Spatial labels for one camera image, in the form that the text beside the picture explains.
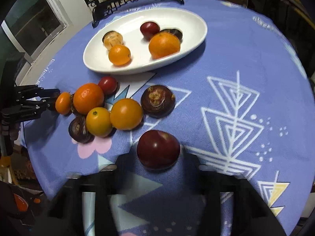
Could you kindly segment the small orange mandarin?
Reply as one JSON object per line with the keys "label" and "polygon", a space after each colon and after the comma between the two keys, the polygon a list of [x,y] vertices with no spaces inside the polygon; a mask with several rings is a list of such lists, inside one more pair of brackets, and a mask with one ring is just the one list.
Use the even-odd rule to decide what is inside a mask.
{"label": "small orange mandarin", "polygon": [[70,93],[63,92],[61,93],[56,102],[55,102],[55,109],[59,114],[67,115],[70,113],[71,110],[71,99]]}

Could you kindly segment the dark water chestnut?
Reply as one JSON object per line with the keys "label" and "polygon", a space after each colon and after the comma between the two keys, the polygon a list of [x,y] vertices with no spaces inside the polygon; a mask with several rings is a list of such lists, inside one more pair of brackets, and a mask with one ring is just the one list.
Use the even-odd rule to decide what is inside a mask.
{"label": "dark water chestnut", "polygon": [[68,133],[72,139],[79,143],[86,144],[92,139],[92,135],[86,126],[86,120],[82,116],[78,116],[71,121]]}
{"label": "dark water chestnut", "polygon": [[142,94],[140,104],[145,114],[153,118],[163,118],[175,108],[176,97],[168,87],[152,85]]}
{"label": "dark water chestnut", "polygon": [[180,41],[182,41],[183,33],[179,29],[166,28],[166,29],[162,29],[160,32],[167,32],[169,34],[172,34],[172,35],[176,36]]}

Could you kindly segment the large orange mandarin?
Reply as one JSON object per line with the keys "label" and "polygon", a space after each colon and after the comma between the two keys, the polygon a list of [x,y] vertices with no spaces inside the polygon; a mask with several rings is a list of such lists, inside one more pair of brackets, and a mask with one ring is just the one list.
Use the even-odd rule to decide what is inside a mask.
{"label": "large orange mandarin", "polygon": [[87,83],[79,87],[73,96],[76,111],[86,115],[90,110],[101,107],[104,102],[103,90],[95,83]]}

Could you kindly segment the yellow tomato with stem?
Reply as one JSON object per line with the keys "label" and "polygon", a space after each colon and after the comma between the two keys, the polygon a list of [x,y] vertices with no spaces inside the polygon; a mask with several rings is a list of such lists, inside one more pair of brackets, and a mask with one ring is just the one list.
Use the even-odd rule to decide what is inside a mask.
{"label": "yellow tomato with stem", "polygon": [[87,114],[86,127],[94,136],[108,136],[113,130],[113,126],[110,122],[110,112],[103,107],[93,108]]}

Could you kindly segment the small red tomato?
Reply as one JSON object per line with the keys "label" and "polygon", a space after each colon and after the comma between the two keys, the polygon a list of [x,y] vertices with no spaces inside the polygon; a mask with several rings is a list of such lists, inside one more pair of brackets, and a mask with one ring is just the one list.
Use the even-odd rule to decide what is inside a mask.
{"label": "small red tomato", "polygon": [[118,87],[118,82],[112,76],[105,76],[101,78],[98,86],[103,90],[104,95],[113,95]]}

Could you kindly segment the orange yellow tomato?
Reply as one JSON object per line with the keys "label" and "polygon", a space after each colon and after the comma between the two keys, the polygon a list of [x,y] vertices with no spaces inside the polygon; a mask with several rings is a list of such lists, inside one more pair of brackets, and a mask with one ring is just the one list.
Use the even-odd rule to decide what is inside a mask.
{"label": "orange yellow tomato", "polygon": [[110,122],[120,131],[130,131],[142,122],[143,109],[133,99],[121,99],[117,101],[110,111]]}

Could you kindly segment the peeled orange mandarin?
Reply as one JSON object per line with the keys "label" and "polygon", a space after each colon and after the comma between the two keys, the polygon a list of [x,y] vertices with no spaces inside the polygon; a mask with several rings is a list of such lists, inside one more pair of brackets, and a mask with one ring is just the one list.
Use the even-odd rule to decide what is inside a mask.
{"label": "peeled orange mandarin", "polygon": [[123,45],[123,36],[116,31],[107,32],[102,38],[103,45],[110,50],[115,45]]}

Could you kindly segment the orange mandarin bottom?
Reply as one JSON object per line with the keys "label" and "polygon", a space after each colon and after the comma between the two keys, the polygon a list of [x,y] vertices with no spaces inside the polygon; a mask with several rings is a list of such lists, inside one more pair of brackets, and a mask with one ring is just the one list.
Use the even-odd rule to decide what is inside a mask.
{"label": "orange mandarin bottom", "polygon": [[161,32],[151,38],[148,49],[153,59],[160,59],[179,52],[181,42],[175,35]]}

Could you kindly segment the dark water chestnut front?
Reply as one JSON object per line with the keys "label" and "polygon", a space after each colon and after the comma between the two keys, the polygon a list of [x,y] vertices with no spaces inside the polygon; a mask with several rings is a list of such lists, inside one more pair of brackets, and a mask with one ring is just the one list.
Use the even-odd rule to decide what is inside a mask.
{"label": "dark water chestnut front", "polygon": [[160,32],[167,32],[169,34],[172,34],[172,35],[176,36],[180,41],[182,41],[183,33],[179,29],[166,28],[166,29],[162,29]]}

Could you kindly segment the white round plate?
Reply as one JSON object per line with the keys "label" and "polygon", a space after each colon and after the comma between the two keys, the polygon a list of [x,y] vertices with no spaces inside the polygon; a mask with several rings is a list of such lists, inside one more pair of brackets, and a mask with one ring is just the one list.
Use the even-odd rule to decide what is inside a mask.
{"label": "white round plate", "polygon": [[[148,41],[140,32],[140,26],[147,21],[156,22],[161,29],[177,28],[182,34],[179,52],[160,59],[153,59]],[[123,67],[116,67],[108,58],[102,37],[109,31],[122,35],[124,44],[131,51],[131,61]],[[98,30],[90,39],[83,52],[83,62],[91,71],[113,75],[130,75],[151,71],[169,65],[187,56],[206,39],[208,27],[197,14],[175,7],[154,7],[148,10],[121,16]]]}

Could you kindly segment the blue patterned tablecloth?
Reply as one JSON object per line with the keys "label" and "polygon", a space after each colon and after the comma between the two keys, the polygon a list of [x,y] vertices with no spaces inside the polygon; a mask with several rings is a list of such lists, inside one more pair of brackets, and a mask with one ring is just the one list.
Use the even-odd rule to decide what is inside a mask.
{"label": "blue patterned tablecloth", "polygon": [[130,185],[111,199],[121,235],[195,235],[206,203],[184,186],[192,169],[177,162],[165,172],[146,170],[136,156],[140,136],[149,130],[174,135],[203,164],[229,175],[242,175],[273,211],[286,234],[297,225],[314,181],[314,97],[304,68],[272,21],[254,11],[220,0],[184,0],[188,16],[173,13],[176,2],[130,4],[87,25],[54,57],[38,84],[75,92],[98,83],[83,53],[91,39],[101,41],[106,27],[124,21],[117,31],[134,58],[150,57],[140,25],[156,21],[178,28],[183,40],[197,34],[197,14],[207,24],[205,41],[181,60],[150,73],[117,76],[119,90],[106,100],[139,101],[149,86],[169,87],[174,111],[166,118],[144,117],[131,132],[80,144],[68,134],[72,116],[46,111],[25,123],[21,132],[41,187],[53,197],[71,172],[95,173],[130,152]]}

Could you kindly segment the black panel behind table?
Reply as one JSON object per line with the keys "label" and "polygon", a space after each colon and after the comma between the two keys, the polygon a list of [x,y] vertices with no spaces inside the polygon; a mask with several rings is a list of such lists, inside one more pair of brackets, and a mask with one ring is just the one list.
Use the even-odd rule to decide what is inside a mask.
{"label": "black panel behind table", "polygon": [[247,7],[270,18],[299,53],[314,51],[314,24],[290,0],[248,0]]}

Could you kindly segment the window with white frame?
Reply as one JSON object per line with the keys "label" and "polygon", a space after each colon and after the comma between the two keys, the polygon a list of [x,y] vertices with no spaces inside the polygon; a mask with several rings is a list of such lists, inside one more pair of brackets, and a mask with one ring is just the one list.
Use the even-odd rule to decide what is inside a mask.
{"label": "window with white frame", "polygon": [[33,63],[68,23],[59,0],[17,0],[1,22],[1,58],[21,52]]}

